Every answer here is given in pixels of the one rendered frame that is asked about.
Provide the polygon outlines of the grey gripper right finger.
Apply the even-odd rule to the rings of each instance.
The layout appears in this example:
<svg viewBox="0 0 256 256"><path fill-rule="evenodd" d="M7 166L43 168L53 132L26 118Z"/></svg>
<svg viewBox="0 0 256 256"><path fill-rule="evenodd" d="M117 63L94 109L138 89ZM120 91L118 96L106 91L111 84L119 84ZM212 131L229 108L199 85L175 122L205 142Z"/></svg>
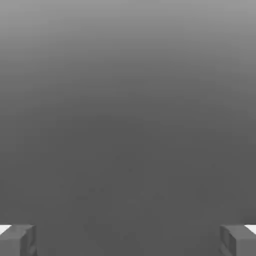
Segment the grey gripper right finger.
<svg viewBox="0 0 256 256"><path fill-rule="evenodd" d="M221 225L220 256L256 256L256 224Z"/></svg>

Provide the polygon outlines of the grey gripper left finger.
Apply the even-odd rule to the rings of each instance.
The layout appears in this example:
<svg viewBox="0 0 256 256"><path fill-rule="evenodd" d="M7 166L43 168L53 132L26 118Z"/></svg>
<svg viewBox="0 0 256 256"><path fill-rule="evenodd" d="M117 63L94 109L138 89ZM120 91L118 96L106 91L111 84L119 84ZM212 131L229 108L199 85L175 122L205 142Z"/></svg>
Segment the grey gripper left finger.
<svg viewBox="0 0 256 256"><path fill-rule="evenodd" d="M0 231L0 256L38 256L37 226L4 225Z"/></svg>

